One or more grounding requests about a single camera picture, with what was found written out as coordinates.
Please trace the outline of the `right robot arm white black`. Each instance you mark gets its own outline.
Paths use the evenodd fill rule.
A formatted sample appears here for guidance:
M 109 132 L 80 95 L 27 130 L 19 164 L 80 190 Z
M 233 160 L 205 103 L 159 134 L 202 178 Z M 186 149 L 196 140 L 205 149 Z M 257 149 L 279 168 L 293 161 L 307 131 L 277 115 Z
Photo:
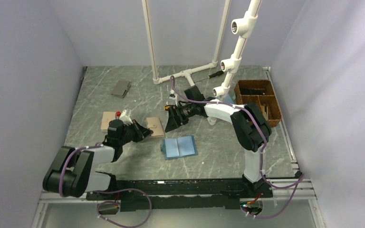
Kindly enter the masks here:
M 165 132 L 170 132 L 188 123 L 189 118 L 200 115 L 216 118 L 232 124 L 237 140 L 245 149 L 243 192 L 255 197 L 261 191 L 264 177 L 264 152 L 271 135 L 271 127 L 255 103 L 236 105 L 218 99 L 188 101 L 182 105 L 166 105 L 168 112 Z

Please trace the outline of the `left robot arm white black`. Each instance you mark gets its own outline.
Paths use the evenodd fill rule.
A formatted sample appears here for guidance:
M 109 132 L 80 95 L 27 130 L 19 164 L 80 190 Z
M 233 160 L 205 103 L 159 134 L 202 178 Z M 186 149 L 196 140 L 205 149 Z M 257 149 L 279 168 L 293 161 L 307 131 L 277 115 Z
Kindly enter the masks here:
M 43 190 L 61 197 L 81 197 L 86 192 L 93 192 L 107 200 L 114 198 L 118 191 L 116 176 L 94 171 L 93 166 L 117 161 L 124 145 L 138 143 L 152 134 L 152 130 L 136 120 L 131 124 L 119 119 L 110 121 L 102 143 L 79 148 L 60 147 L 43 179 Z

